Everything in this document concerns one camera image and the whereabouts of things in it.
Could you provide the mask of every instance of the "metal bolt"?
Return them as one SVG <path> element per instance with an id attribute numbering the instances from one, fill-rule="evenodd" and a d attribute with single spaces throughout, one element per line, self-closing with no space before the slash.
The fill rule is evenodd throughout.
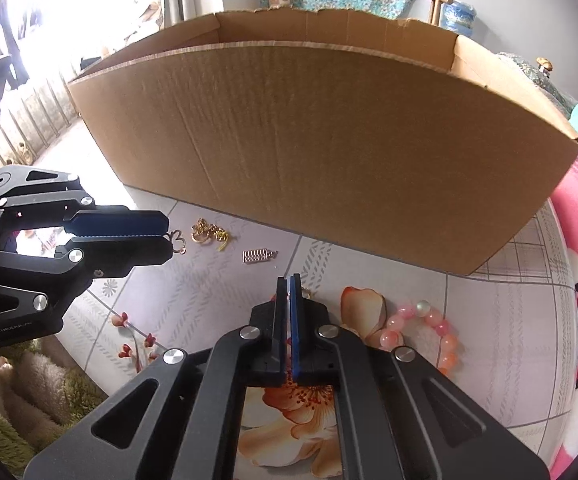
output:
<path id="1" fill-rule="evenodd" d="M 416 351 L 408 346 L 399 346 L 394 351 L 393 354 L 396 356 L 398 361 L 403 363 L 410 363 L 416 357 Z"/>
<path id="2" fill-rule="evenodd" d="M 44 294 L 39 294 L 34 298 L 34 308 L 42 312 L 47 308 L 47 296 Z"/>
<path id="3" fill-rule="evenodd" d="M 340 333 L 340 329 L 336 325 L 322 325 L 318 333 L 327 339 L 332 339 Z"/>
<path id="4" fill-rule="evenodd" d="M 180 348 L 172 348 L 171 350 L 167 350 L 162 355 L 162 360 L 165 361 L 168 365 L 178 364 L 184 358 L 185 358 L 185 352 L 182 351 Z"/>
<path id="5" fill-rule="evenodd" d="M 85 254 L 80 249 L 73 249 L 69 251 L 69 260 L 77 264 L 78 262 L 80 262 L 80 260 L 82 260 L 82 257 L 84 255 Z"/>
<path id="6" fill-rule="evenodd" d="M 257 339 L 260 335 L 260 329 L 257 326 L 244 326 L 240 330 L 240 337 L 243 339 Z"/>

